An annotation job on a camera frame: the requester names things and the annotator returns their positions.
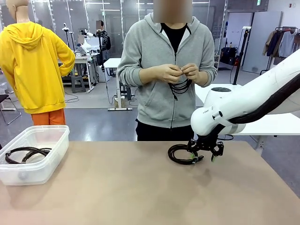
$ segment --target person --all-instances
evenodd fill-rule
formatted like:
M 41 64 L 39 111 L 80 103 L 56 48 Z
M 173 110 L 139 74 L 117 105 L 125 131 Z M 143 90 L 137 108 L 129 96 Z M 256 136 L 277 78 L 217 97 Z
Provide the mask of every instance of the person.
M 0 67 L 34 125 L 65 125 L 61 76 L 72 70 L 75 55 L 51 30 L 30 22 L 28 0 L 6 4 L 17 23 L 0 34 Z
M 195 110 L 195 84 L 206 87 L 217 74 L 210 30 L 195 17 L 186 23 L 180 20 L 189 15 L 172 16 L 188 11 L 177 4 L 179 0 L 163 2 L 161 17 L 154 7 L 154 13 L 129 29 L 118 67 L 120 81 L 138 87 L 138 141 L 193 138 L 190 119 Z M 176 12 L 166 13 L 169 9 Z
M 104 22 L 101 20 L 101 28 L 97 30 L 96 36 L 102 38 L 102 53 L 103 53 L 103 60 L 109 59 L 109 52 L 111 48 L 111 40 L 108 36 L 108 33 L 104 30 Z

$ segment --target orange pants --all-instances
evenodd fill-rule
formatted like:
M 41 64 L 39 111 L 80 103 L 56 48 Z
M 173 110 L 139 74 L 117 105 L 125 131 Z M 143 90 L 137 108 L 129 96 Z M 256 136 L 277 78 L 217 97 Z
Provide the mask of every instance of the orange pants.
M 52 112 L 31 114 L 31 117 L 34 126 L 66 124 L 64 109 L 59 109 Z

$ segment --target mannequin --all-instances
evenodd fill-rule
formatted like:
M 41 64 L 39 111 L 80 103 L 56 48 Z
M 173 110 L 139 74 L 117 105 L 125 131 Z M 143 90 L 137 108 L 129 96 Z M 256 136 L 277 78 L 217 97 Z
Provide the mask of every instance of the mannequin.
M 28 0 L 6 0 L 6 6 L 12 18 L 17 23 L 29 22 L 28 17 Z
M 0 33 L 0 67 L 35 126 L 65 125 L 61 77 L 72 70 L 75 55 L 55 33 L 30 21 L 28 3 L 6 0 L 16 23 Z

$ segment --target yellow hoodie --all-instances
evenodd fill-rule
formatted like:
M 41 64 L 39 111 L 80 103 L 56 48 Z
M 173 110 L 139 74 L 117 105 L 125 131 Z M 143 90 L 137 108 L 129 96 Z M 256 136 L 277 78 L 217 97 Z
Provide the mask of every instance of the yellow hoodie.
M 71 49 L 39 24 L 11 24 L 0 33 L 0 67 L 27 113 L 66 106 L 61 77 L 68 75 L 74 61 Z

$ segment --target white wall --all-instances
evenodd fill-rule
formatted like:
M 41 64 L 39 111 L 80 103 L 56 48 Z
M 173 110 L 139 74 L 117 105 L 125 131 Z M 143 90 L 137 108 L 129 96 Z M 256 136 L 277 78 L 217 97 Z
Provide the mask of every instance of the white wall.
M 300 28 L 300 0 L 269 0 L 268 11 L 282 11 L 281 26 Z
M 228 27 L 227 27 L 227 42 L 229 47 L 230 42 L 232 42 L 232 47 L 238 47 L 239 42 L 240 48 L 238 49 L 238 53 L 242 47 L 243 35 L 240 41 L 240 36 L 242 32 L 242 28 L 244 26 L 251 26 L 252 13 L 229 13 L 228 17 Z

